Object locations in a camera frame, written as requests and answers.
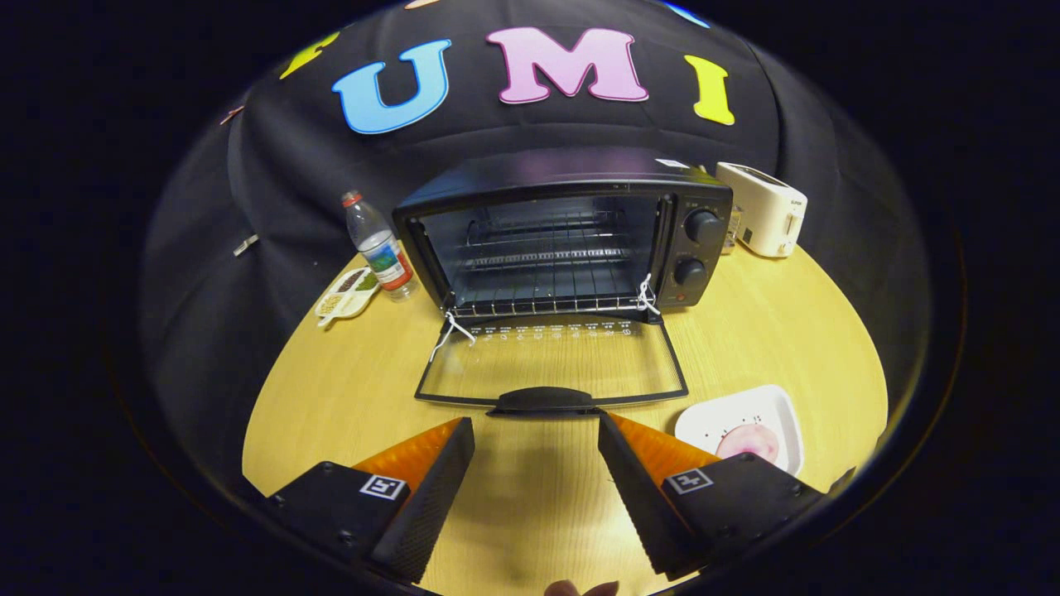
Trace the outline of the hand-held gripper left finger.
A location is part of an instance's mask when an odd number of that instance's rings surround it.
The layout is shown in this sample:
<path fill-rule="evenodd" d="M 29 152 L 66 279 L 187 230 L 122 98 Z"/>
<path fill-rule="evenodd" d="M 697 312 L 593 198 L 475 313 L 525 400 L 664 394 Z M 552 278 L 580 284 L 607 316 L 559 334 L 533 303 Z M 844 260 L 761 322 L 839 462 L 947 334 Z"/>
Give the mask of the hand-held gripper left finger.
<path fill-rule="evenodd" d="M 472 419 L 458 416 L 359 464 L 313 464 L 265 508 L 342 565 L 419 584 L 474 452 Z"/>

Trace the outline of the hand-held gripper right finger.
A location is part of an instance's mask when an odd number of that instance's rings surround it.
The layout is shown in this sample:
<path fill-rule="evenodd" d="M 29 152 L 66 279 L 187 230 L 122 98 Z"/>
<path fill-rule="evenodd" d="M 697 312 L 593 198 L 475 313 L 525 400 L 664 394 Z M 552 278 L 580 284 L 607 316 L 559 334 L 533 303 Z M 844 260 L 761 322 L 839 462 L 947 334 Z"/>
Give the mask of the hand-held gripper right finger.
<path fill-rule="evenodd" d="M 720 458 L 613 411 L 598 450 L 655 573 L 675 580 L 742 565 L 826 501 L 753 453 Z"/>

